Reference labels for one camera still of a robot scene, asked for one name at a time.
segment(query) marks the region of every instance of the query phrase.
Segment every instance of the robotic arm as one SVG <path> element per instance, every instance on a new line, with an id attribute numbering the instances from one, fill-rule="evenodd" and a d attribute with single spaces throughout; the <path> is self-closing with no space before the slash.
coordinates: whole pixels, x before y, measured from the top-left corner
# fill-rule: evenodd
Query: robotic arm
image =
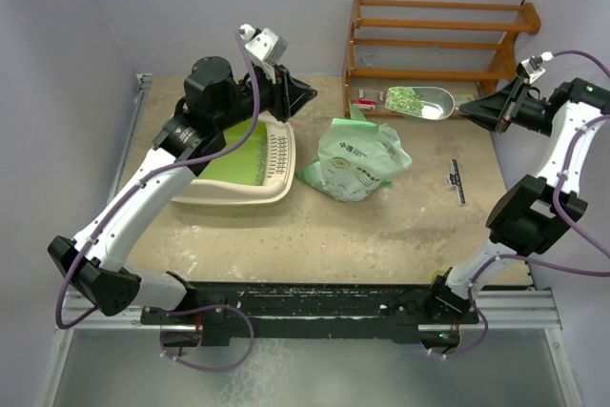
<path id="1" fill-rule="evenodd" d="M 500 199 L 486 222 L 489 238 L 466 262 L 438 275 L 431 286 L 426 307 L 432 316 L 459 319 L 470 309 L 468 290 L 477 297 L 481 288 L 512 259 L 491 264 L 473 284 L 477 271 L 499 254 L 542 254 L 569 229 L 557 215 L 552 194 L 558 186 L 561 168 L 574 132 L 602 114 L 610 113 L 610 92 L 580 78 L 561 84 L 547 100 L 532 95 L 531 83 L 542 75 L 542 62 L 551 53 L 532 57 L 518 66 L 518 77 L 502 90 L 460 106 L 460 114 L 492 132 L 505 132 L 516 123 L 550 136 L 541 166 L 525 175 Z M 579 199 L 580 171 L 599 127 L 585 131 L 574 149 L 570 173 L 560 190 L 559 202 L 575 221 L 586 211 Z"/>
<path id="2" fill-rule="evenodd" d="M 132 304 L 174 310 L 185 298 L 189 285 L 178 275 L 125 268 L 125 261 L 163 207 L 207 166 L 198 163 L 173 168 L 172 164 L 220 152 L 226 146 L 223 131 L 252 117 L 254 90 L 250 78 L 258 83 L 260 111 L 269 111 L 279 121 L 290 119 L 317 95 L 277 64 L 287 47 L 281 37 L 248 25 L 242 26 L 240 34 L 255 64 L 255 75 L 247 74 L 237 83 L 224 58 L 197 61 L 184 82 L 185 96 L 154 139 L 138 172 L 91 224 L 72 238 L 57 236 L 49 246 L 64 276 L 85 245 L 91 246 L 71 284 L 104 315 L 116 315 Z M 159 169 L 163 172 L 151 180 L 147 178 Z M 115 210 L 117 203 L 123 205 Z M 105 218 L 109 218 L 105 229 L 91 239 Z"/>

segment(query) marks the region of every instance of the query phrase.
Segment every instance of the cat litter bag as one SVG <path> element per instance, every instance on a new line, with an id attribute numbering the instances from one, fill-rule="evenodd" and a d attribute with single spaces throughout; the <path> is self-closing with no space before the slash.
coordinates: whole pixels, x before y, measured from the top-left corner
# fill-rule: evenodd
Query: cat litter bag
<path id="1" fill-rule="evenodd" d="M 354 107 L 352 119 L 335 118 L 317 147 L 317 159 L 296 177 L 342 202 L 357 202 L 390 178 L 404 172 L 412 160 L 400 146 L 397 132 L 371 123 Z"/>

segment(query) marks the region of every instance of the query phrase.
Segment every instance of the wooden shelf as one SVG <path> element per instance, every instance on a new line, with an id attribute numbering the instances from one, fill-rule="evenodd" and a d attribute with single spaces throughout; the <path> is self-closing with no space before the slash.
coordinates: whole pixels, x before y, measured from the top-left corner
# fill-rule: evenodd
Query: wooden shelf
<path id="1" fill-rule="evenodd" d="M 445 10 L 489 10 L 515 11 L 513 23 L 486 23 L 467 21 L 433 21 L 418 19 L 365 18 L 362 17 L 362 6 L 400 7 L 415 9 L 445 9 Z M 515 77 L 514 46 L 521 32 L 535 34 L 540 30 L 540 18 L 534 6 L 503 4 L 469 4 L 459 2 L 428 2 L 417 0 L 354 0 L 352 14 L 348 27 L 343 59 L 343 112 L 350 115 L 349 87 L 350 78 L 390 78 L 414 80 L 445 80 L 478 82 L 483 92 L 496 90 L 499 80 L 509 80 Z M 360 28 L 400 28 L 451 31 L 500 31 L 504 32 L 498 43 L 475 42 L 445 42 L 436 40 L 394 40 L 380 38 L 358 38 L 356 30 Z M 402 48 L 440 48 L 452 50 L 491 50 L 494 55 L 486 71 L 419 71 L 401 69 L 369 69 L 357 68 L 355 46 L 372 47 L 402 47 Z M 379 113 L 365 113 L 375 116 Z M 384 113 L 385 116 L 400 116 L 396 113 Z"/>

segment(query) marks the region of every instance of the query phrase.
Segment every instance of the litter box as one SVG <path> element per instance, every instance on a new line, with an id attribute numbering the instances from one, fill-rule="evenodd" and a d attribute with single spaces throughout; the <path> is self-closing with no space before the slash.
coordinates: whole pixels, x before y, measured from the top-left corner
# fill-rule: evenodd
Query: litter box
<path id="1" fill-rule="evenodd" d="M 243 136 L 250 123 L 250 120 L 244 121 L 225 131 L 228 147 Z M 262 113 L 246 143 L 212 161 L 172 200 L 199 205 L 275 203 L 293 184 L 295 157 L 293 127 Z"/>

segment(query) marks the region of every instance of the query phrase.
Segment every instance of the metal frame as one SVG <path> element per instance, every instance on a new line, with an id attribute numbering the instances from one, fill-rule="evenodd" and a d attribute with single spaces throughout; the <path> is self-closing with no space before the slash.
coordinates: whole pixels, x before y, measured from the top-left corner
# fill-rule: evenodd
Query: metal frame
<path id="1" fill-rule="evenodd" d="M 133 110 L 132 120 L 130 121 L 130 127 L 127 133 L 127 139 L 125 140 L 125 145 L 121 153 L 121 158 L 116 170 L 116 174 L 114 175 L 114 180 L 112 181 L 106 203 L 110 203 L 120 190 L 121 179 L 123 178 L 127 162 L 132 152 L 133 141 L 135 139 L 140 120 L 142 119 L 142 113 L 144 113 L 144 108 L 146 107 L 146 101 L 148 99 L 152 83 L 152 73 L 143 73 L 141 76 L 139 76 L 139 87 L 133 101 L 135 109 Z M 70 309 L 68 304 L 71 297 L 77 295 L 77 293 L 78 292 L 74 288 L 70 287 L 66 300 L 64 301 L 65 311 Z M 38 396 L 34 404 L 36 407 L 51 407 L 53 405 L 55 397 L 57 396 L 57 389 L 59 388 L 59 382 L 64 371 L 64 365 L 66 364 L 68 352 L 70 350 L 72 337 L 74 336 L 74 331 L 76 329 L 77 328 L 72 328 L 68 331 L 55 329 L 55 336 L 51 345 L 51 353 L 48 359 L 49 362 L 47 371 L 43 377 L 42 386 L 38 392 Z"/>
<path id="2" fill-rule="evenodd" d="M 137 133 L 137 127 L 146 106 L 149 94 L 152 74 L 144 74 L 140 79 L 140 88 L 135 99 L 135 111 L 130 125 L 130 132 L 126 140 L 125 148 L 121 156 L 116 177 L 112 183 L 109 201 L 118 192 L 126 164 L 129 160 L 132 143 Z M 569 365 L 567 354 L 563 347 L 561 336 L 561 324 L 551 291 L 483 291 L 478 298 L 478 305 L 489 320 L 490 329 L 542 329 L 545 331 L 549 350 L 553 359 L 565 403 L 569 407 L 582 405 L 577 382 Z M 89 309 L 89 301 L 74 289 L 68 292 L 64 303 L 64 316 L 71 320 L 81 315 L 85 309 Z M 71 347 L 71 339 L 74 332 L 79 330 L 97 331 L 190 331 L 192 326 L 183 325 L 142 325 L 142 309 L 140 307 L 128 307 L 125 311 L 115 316 L 105 316 L 95 312 L 86 320 L 69 331 L 56 330 L 51 347 L 50 363 L 43 385 L 36 402 L 36 406 L 52 406 L 56 395 L 68 352 Z M 444 324 L 420 324 L 417 329 L 420 332 L 442 331 L 448 328 Z M 479 330 L 482 325 L 463 324 L 464 330 Z"/>

